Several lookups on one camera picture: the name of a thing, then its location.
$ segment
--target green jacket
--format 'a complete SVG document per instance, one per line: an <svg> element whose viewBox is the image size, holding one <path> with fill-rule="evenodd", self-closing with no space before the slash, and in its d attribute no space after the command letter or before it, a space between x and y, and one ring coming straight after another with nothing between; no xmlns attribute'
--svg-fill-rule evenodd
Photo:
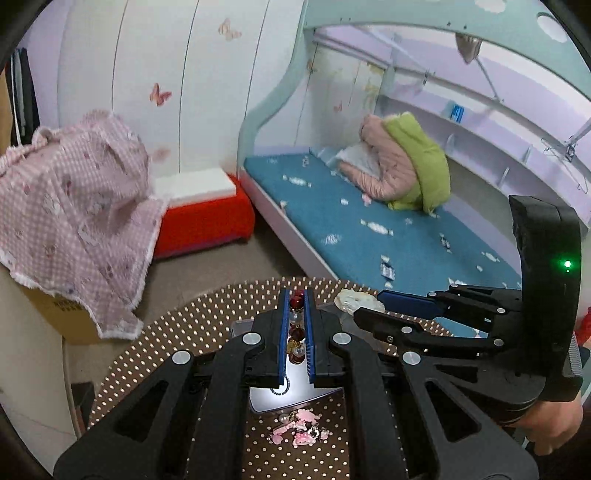
<svg viewBox="0 0 591 480"><path fill-rule="evenodd" d="M392 210L422 209L430 213L448 201L451 195L449 168L439 145L425 134L409 112L386 117L383 125L409 156L418 178L410 192L400 200L389 202L388 207Z"/></svg>

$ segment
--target cardboard box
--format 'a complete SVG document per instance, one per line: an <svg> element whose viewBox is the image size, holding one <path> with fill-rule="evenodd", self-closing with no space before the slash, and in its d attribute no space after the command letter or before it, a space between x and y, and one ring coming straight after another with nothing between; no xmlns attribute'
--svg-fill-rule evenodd
<svg viewBox="0 0 591 480"><path fill-rule="evenodd" d="M66 342L71 345L93 345L106 341L99 337L95 323L79 303L60 295L52 297L38 289L26 288L22 285L19 287L45 320L66 339Z"/></svg>

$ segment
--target red bead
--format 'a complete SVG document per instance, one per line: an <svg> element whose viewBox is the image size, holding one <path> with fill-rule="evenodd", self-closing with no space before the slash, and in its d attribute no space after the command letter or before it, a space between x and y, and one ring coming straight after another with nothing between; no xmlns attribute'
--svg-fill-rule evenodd
<svg viewBox="0 0 591 480"><path fill-rule="evenodd" d="M292 296L290 298L290 307L294 310L301 310L304 307L304 299L302 297Z"/></svg>

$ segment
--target human hand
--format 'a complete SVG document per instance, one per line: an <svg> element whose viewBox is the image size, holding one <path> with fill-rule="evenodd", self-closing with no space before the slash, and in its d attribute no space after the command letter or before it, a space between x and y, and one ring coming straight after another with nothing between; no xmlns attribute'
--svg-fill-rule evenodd
<svg viewBox="0 0 591 480"><path fill-rule="evenodd" d="M579 393L572 402L539 401L511 426L525 430L528 440L535 442L536 455L549 455L574 437L582 421Z"/></svg>

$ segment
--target round table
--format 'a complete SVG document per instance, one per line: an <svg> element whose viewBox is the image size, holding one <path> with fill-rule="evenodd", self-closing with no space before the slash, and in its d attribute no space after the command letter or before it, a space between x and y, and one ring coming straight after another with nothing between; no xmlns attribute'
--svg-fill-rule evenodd
<svg viewBox="0 0 591 480"><path fill-rule="evenodd" d="M222 348L228 341L230 326L236 320L250 319L264 310L274 309L281 288L313 288L316 303L332 303L343 288L378 292L347 280L325 278L283 277L228 285L202 295L185 306L167 312L148 325L140 338L113 361L109 374L101 384L90 415L90 426L104 417L136 385L158 368L177 350L190 350L204 355ZM433 335L450 333L432 320L398 315L420 322ZM395 355L395 347L379 343L381 351ZM286 478L311 480L349 477L348 426L342 392L335 392L311 406L322 413L320 424L332 435L313 446L295 448L285 440L281 445L267 441L278 426L277 414L249 412L245 428L243 478L258 480Z"/></svg>

